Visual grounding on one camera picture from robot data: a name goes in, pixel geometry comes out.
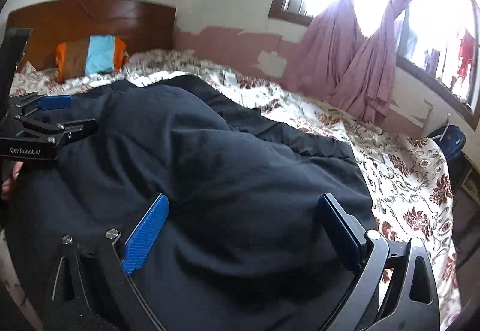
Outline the person's left hand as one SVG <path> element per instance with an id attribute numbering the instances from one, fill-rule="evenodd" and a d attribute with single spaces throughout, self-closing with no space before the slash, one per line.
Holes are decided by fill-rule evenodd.
<path id="1" fill-rule="evenodd" d="M 2 190 L 1 199 L 2 200 L 7 200 L 7 201 L 9 200 L 12 192 L 16 188 L 16 182 L 18 180 L 19 173 L 20 173 L 20 170 L 23 167 L 23 165 L 24 165 L 23 162 L 16 162 L 13 165 L 13 168 L 11 169 L 11 173 L 9 174 L 9 176 L 2 183 L 2 185 L 1 185 L 1 190 Z"/>

